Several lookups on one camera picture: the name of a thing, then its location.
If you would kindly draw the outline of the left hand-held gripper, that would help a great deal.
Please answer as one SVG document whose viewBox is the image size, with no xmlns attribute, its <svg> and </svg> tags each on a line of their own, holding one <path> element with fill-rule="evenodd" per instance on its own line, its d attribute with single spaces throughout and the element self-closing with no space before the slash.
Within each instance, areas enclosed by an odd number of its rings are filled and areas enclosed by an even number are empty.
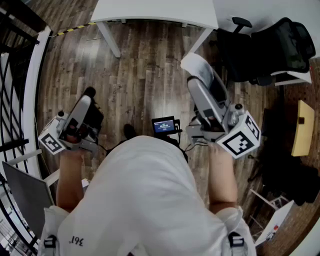
<svg viewBox="0 0 320 256">
<path fill-rule="evenodd" d="M 93 156 L 98 151 L 98 137 L 104 114 L 93 98 L 83 95 L 70 113 L 59 111 L 38 136 L 39 142 L 52 154 L 63 150 L 84 150 Z M 79 128 L 82 125 L 82 140 L 70 143 L 66 140 L 69 125 Z"/>
</svg>

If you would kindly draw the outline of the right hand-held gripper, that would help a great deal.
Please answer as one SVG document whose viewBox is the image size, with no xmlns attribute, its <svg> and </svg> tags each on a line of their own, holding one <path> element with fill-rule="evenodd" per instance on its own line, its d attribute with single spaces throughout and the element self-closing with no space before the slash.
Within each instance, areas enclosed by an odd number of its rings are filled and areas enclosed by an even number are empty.
<svg viewBox="0 0 320 256">
<path fill-rule="evenodd" d="M 186 127 L 192 145 L 200 140 L 213 142 L 238 159 L 261 143 L 261 130 L 242 104 L 232 104 L 221 78 L 214 74 L 211 85 L 190 76 L 187 87 L 194 101 L 195 117 Z M 208 117 L 214 116 L 219 126 L 211 126 Z"/>
</svg>

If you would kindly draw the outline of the person's left forearm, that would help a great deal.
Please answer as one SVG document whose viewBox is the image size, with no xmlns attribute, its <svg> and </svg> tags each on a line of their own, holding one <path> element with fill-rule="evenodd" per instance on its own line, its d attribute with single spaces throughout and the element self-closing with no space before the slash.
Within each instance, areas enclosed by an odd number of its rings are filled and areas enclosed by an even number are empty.
<svg viewBox="0 0 320 256">
<path fill-rule="evenodd" d="M 83 150 L 64 150 L 60 154 L 56 205 L 71 213 L 84 197 L 82 186 Z"/>
</svg>

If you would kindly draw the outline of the person's right forearm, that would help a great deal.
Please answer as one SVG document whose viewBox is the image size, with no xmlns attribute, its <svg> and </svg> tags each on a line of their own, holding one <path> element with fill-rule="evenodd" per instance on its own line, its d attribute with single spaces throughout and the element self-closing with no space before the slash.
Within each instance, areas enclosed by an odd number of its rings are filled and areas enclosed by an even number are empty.
<svg viewBox="0 0 320 256">
<path fill-rule="evenodd" d="M 235 208 L 238 200 L 233 157 L 217 143 L 208 145 L 209 210 L 216 214 L 226 208 Z"/>
</svg>

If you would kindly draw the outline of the person's left hand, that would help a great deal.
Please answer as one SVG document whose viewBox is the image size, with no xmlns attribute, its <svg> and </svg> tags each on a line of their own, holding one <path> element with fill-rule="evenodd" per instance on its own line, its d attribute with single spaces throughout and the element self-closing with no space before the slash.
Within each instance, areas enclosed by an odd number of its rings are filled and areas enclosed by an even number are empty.
<svg viewBox="0 0 320 256">
<path fill-rule="evenodd" d="M 87 126 L 82 124 L 79 128 L 69 124 L 66 129 L 66 141 L 72 144 L 78 144 L 88 135 Z"/>
</svg>

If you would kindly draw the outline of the person's left black shoe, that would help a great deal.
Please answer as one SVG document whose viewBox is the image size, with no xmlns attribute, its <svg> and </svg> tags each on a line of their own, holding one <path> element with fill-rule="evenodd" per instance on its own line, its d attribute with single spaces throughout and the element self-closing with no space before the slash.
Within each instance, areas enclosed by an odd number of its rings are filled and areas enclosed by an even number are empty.
<svg viewBox="0 0 320 256">
<path fill-rule="evenodd" d="M 84 90 L 83 94 L 93 99 L 96 95 L 96 90 L 92 86 L 89 86 Z"/>
</svg>

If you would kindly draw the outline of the black flat panel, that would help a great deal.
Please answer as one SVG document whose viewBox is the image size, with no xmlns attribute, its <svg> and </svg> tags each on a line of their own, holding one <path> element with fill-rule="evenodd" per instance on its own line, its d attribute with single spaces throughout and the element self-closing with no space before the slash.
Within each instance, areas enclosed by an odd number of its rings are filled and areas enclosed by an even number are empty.
<svg viewBox="0 0 320 256">
<path fill-rule="evenodd" d="M 271 109 L 264 109 L 263 120 L 261 127 L 261 135 L 264 137 L 270 136 L 274 131 L 274 112 Z"/>
</svg>

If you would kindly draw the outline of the white curved ledge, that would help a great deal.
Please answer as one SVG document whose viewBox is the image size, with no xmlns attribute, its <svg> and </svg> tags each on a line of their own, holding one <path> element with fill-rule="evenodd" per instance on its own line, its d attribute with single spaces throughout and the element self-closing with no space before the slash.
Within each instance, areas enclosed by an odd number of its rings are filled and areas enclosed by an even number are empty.
<svg viewBox="0 0 320 256">
<path fill-rule="evenodd" d="M 37 150 L 38 137 L 36 136 L 35 107 L 37 99 L 37 84 L 41 70 L 41 63 L 45 54 L 49 35 L 52 32 L 49 26 L 39 32 L 39 41 L 33 48 L 25 81 L 23 97 L 23 134 L 29 143 L 26 144 L 26 152 L 34 153 Z"/>
</svg>

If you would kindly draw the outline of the black office chair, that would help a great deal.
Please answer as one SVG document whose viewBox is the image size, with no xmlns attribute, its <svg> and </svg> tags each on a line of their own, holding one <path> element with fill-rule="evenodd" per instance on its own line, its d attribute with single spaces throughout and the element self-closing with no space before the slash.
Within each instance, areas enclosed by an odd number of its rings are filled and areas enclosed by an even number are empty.
<svg viewBox="0 0 320 256">
<path fill-rule="evenodd" d="M 276 72 L 307 73 L 310 59 L 316 55 L 314 42 L 307 28 L 299 22 L 283 17 L 270 27 L 252 34 L 241 33 L 251 28 L 250 21 L 233 17 L 237 26 L 231 32 L 219 28 L 216 45 L 227 77 L 234 82 L 250 82 L 267 86 Z"/>
</svg>

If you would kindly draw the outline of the yellow black hazard tape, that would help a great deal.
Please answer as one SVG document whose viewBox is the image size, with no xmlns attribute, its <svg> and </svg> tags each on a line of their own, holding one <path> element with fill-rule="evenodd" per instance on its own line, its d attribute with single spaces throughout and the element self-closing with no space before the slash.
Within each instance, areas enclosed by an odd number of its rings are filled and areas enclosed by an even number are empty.
<svg viewBox="0 0 320 256">
<path fill-rule="evenodd" d="M 86 23 L 86 24 L 83 24 L 83 25 L 78 25 L 78 26 L 76 26 L 76 27 L 69 28 L 69 29 L 67 29 L 67 30 L 58 32 L 57 34 L 55 34 L 55 35 L 52 36 L 52 37 L 54 38 L 54 37 L 62 36 L 62 35 L 64 35 L 64 34 L 67 34 L 67 33 L 70 33 L 70 32 L 73 32 L 73 31 L 76 31 L 76 30 L 79 30 L 79 29 L 82 29 L 82 28 L 86 28 L 86 27 L 89 27 L 89 26 L 94 26 L 94 25 L 96 25 L 96 24 L 97 24 L 96 22 L 89 22 L 89 23 Z"/>
</svg>

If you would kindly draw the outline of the black metal railing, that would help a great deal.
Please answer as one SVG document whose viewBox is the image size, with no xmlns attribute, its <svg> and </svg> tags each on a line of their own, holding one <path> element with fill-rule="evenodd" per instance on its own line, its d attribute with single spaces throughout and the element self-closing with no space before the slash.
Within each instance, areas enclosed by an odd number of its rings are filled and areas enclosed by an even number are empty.
<svg viewBox="0 0 320 256">
<path fill-rule="evenodd" d="M 29 140 L 23 132 L 23 106 L 30 59 L 34 46 L 39 43 L 38 35 L 46 26 L 46 22 L 21 0 L 0 0 L 0 242 L 12 255 L 36 256 L 40 242 L 17 206 L 3 162 L 43 180 L 39 165 L 42 150 L 38 141 L 35 152 L 26 152 Z M 38 88 L 44 56 L 36 88 L 36 136 Z"/>
</svg>

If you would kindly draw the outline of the person's white shirt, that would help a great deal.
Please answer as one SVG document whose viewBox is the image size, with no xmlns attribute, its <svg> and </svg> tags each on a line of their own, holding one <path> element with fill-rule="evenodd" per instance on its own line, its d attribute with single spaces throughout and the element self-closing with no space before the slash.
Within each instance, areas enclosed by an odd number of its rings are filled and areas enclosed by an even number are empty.
<svg viewBox="0 0 320 256">
<path fill-rule="evenodd" d="M 72 212 L 44 209 L 37 256 L 257 256 L 238 206 L 214 214 L 180 149 L 136 136 L 107 156 Z"/>
</svg>

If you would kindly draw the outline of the dark grey board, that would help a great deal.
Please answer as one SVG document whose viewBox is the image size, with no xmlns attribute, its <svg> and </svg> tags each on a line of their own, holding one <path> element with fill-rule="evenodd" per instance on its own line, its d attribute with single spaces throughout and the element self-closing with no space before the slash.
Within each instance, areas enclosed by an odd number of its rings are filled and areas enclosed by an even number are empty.
<svg viewBox="0 0 320 256">
<path fill-rule="evenodd" d="M 8 186 L 30 230 L 41 238 L 45 208 L 54 205 L 47 183 L 6 162 L 2 163 Z"/>
</svg>

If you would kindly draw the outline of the black bag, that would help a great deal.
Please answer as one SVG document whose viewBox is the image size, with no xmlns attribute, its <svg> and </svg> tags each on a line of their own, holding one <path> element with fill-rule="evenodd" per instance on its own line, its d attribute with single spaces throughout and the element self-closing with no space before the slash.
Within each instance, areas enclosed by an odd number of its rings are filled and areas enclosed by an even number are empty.
<svg viewBox="0 0 320 256">
<path fill-rule="evenodd" d="M 288 153 L 269 153 L 261 160 L 262 184 L 270 192 L 285 194 L 298 206 L 315 202 L 320 192 L 318 169 L 304 165 Z"/>
</svg>

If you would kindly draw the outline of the white metal frame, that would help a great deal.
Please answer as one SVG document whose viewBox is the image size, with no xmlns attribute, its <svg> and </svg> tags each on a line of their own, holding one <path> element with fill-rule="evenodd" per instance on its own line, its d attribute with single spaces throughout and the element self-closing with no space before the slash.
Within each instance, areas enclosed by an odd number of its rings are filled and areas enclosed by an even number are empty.
<svg viewBox="0 0 320 256">
<path fill-rule="evenodd" d="M 294 201 L 293 200 L 289 201 L 286 197 L 282 195 L 276 197 L 275 199 L 268 200 L 253 189 L 250 189 L 250 192 L 254 194 L 256 197 L 258 197 L 261 201 L 263 201 L 264 204 L 268 205 L 273 209 L 273 214 L 270 220 L 267 222 L 266 226 L 263 226 L 262 224 L 260 224 L 256 217 L 254 217 L 253 215 L 250 215 L 250 220 L 260 227 L 260 230 L 257 233 L 252 235 L 254 244 L 258 246 L 268 241 L 266 240 L 268 233 L 272 232 L 274 233 L 274 235 L 276 234 L 276 232 L 279 230 L 280 226 L 286 219 L 287 215 L 289 214 L 294 204 Z"/>
</svg>

